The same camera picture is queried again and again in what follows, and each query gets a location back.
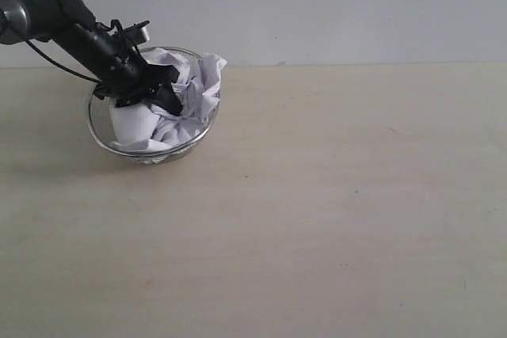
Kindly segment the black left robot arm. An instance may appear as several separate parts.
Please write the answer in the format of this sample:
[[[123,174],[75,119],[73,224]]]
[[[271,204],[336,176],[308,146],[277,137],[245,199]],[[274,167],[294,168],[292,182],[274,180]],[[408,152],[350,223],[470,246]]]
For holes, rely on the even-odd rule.
[[[124,28],[96,20],[83,0],[1,0],[1,42],[54,41],[93,77],[93,95],[118,107],[154,104],[178,116],[183,105],[173,86],[175,66],[150,64],[139,45],[148,41],[147,22]]]

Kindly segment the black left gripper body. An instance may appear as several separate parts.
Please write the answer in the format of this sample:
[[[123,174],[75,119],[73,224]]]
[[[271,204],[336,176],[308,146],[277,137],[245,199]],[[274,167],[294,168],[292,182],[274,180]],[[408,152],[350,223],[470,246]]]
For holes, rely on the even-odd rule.
[[[120,107],[134,105],[148,98],[158,85],[145,82],[148,65],[139,45],[129,43],[120,23],[109,27],[97,23],[95,29],[77,28],[84,46],[78,49],[78,61],[99,80],[94,94],[109,97]]]

